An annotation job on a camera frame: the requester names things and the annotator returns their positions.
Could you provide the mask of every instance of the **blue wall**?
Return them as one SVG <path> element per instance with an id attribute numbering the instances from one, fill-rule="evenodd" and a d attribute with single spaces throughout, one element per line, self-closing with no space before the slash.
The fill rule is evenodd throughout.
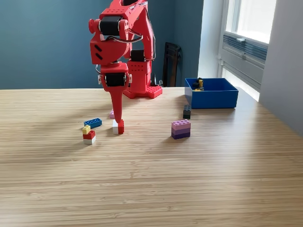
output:
<path id="1" fill-rule="evenodd" d="M 0 89 L 98 87 L 88 20 L 111 0 L 1 0 Z"/>
<path id="2" fill-rule="evenodd" d="M 90 59 L 88 20 L 110 2 L 0 0 L 0 89 L 100 87 Z M 202 4 L 194 2 L 149 1 L 157 53 L 152 70 L 158 80 L 165 42 L 183 49 L 182 77 L 197 75 Z"/>
<path id="3" fill-rule="evenodd" d="M 184 86 L 185 78 L 198 76 L 203 0 L 176 0 L 175 10 L 175 44 L 183 54 L 177 86 Z"/>

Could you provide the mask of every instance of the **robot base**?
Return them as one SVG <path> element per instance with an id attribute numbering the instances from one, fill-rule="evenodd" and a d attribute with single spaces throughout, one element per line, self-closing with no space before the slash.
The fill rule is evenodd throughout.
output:
<path id="1" fill-rule="evenodd" d="M 136 98 L 136 97 L 155 98 L 161 95 L 162 92 L 163 92 L 162 87 L 158 85 L 154 87 L 147 87 L 147 92 L 145 94 L 131 92 L 130 87 L 128 87 L 125 91 L 123 91 L 123 94 L 129 98 Z"/>

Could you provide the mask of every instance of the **white lego brick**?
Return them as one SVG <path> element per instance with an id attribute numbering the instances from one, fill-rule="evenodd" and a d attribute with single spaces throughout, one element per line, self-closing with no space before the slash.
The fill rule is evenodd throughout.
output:
<path id="1" fill-rule="evenodd" d="M 118 123 L 115 121 L 115 119 L 113 120 L 113 133 L 119 134 L 118 133 Z"/>
<path id="2" fill-rule="evenodd" d="M 94 136 L 94 138 L 91 140 L 83 139 L 84 144 L 87 144 L 87 145 L 92 145 L 95 141 L 96 141 L 96 136 Z"/>

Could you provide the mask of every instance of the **yellow lego brick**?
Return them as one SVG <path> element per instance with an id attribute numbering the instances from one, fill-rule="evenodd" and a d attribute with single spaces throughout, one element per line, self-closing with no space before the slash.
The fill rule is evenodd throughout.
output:
<path id="1" fill-rule="evenodd" d="M 199 87 L 203 87 L 203 80 L 199 80 Z"/>
<path id="2" fill-rule="evenodd" d="M 90 126 L 85 125 L 84 128 L 82 129 L 83 135 L 87 135 L 90 132 Z"/>

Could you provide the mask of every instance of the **window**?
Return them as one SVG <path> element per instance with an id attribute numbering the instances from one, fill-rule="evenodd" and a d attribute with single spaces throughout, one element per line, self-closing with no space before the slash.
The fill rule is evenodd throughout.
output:
<path id="1" fill-rule="evenodd" d="M 275 7 L 276 0 L 224 0 L 218 77 L 225 68 L 260 90 Z"/>
<path id="2" fill-rule="evenodd" d="M 276 0 L 230 0 L 226 31 L 269 43 Z"/>

